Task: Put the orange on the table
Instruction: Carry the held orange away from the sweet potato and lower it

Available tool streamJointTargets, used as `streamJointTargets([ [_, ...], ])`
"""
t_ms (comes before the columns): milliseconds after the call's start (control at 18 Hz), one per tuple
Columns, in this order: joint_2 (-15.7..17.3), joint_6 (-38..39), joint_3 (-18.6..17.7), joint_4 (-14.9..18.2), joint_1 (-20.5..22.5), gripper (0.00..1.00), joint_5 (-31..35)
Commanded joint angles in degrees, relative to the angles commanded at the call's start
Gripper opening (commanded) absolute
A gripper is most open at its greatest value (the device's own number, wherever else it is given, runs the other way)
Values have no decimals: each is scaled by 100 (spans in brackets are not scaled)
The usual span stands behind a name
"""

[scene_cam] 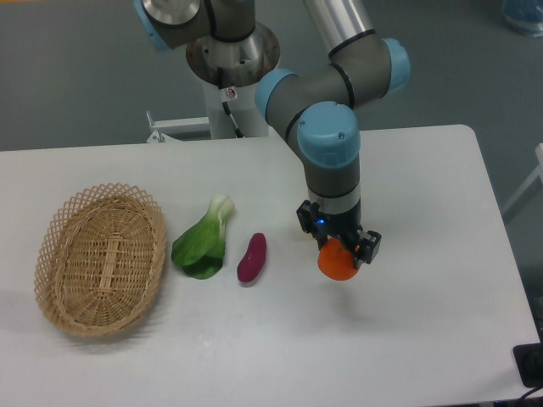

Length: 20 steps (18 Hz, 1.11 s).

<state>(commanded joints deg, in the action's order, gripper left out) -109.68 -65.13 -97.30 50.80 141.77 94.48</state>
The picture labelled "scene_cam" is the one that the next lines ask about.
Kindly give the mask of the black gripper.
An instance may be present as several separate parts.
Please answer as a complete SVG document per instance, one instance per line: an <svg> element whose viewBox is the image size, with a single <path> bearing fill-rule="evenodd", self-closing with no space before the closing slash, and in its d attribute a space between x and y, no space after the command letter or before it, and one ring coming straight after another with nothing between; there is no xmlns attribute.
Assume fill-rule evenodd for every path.
<svg viewBox="0 0 543 407"><path fill-rule="evenodd" d="M316 240L322 249L330 237L338 239L353 257L353 266L359 270L363 264L371 264L378 254L381 234L364 231L361 227L361 200L346 212L327 214L316 202L305 200L296 209L302 231Z"/></svg>

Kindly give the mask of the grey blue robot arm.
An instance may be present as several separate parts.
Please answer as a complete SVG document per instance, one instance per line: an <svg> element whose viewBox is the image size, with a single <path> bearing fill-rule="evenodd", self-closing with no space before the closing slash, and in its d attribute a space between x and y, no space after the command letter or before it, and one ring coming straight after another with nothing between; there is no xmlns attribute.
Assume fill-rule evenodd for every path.
<svg viewBox="0 0 543 407"><path fill-rule="evenodd" d="M279 65L274 33L255 18L251 1L137 1L137 15L159 50L185 47L204 89L214 138L275 131L300 159L309 197L297 211L319 246L338 239L354 268L373 261L380 235L361 225L355 108L403 87L406 50L378 37L360 1L309 1L329 58L301 77Z"/></svg>

